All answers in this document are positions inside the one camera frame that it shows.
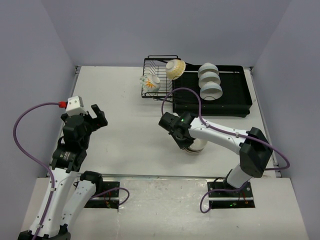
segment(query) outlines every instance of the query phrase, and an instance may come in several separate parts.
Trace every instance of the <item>black dish rack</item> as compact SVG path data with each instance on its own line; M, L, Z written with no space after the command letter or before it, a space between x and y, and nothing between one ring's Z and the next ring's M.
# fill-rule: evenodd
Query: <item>black dish rack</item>
M167 79L166 64L173 59L180 59L177 55L149 55L144 59L143 75L153 74L160 79L160 89L157 92L144 92L142 98L151 98L161 101L173 89L189 88L200 94L198 85L198 69L201 65L186 62L184 73L175 80ZM217 100L207 101L201 99L201 112L204 116L233 116L246 117L250 113L252 99L247 80L242 66L217 65L221 79L222 97ZM191 92L180 90L168 97L167 102L172 103L173 112L198 113L198 100Z

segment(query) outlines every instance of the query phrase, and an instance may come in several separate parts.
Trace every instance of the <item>gray wall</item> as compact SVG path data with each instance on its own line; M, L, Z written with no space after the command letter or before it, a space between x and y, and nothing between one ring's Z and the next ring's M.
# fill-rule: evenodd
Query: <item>gray wall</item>
M42 0L77 65L141 66L151 54L253 66L291 0Z
M318 0L293 0L253 69L271 140L292 163L283 175L311 240L320 237L319 10Z
M65 100L74 66L39 0L4 0L0 7L0 233L17 239L37 176L45 171L16 147L12 129L26 109ZM49 163L63 111L44 107L26 116L18 129L21 144Z

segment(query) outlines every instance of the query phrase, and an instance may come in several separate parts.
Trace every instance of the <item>black tray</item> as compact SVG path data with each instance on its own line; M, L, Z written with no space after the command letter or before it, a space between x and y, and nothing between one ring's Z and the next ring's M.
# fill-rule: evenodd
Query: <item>black tray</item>
M172 88L189 88L200 94L198 85L198 69L201 65L186 64L185 72L181 77L172 81ZM252 100L242 66L217 65L221 79L222 97L207 101L201 99L201 113L204 116L234 116L246 117L250 113ZM198 113L198 100L193 93L180 90L172 96L173 112Z

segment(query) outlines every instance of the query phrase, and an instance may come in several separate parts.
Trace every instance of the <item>yellow bowl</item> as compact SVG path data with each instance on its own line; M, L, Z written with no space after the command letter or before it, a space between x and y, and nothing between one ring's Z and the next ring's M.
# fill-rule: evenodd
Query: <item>yellow bowl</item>
M184 73L186 63L179 59L173 59L167 62L165 66L165 73L168 79L175 80Z

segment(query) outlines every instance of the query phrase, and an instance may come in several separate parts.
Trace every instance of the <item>red connector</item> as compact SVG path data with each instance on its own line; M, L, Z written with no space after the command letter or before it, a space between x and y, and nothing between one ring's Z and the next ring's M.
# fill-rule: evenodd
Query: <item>red connector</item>
M68 104L67 101L60 101L59 102L59 108L66 109L67 108L67 104Z

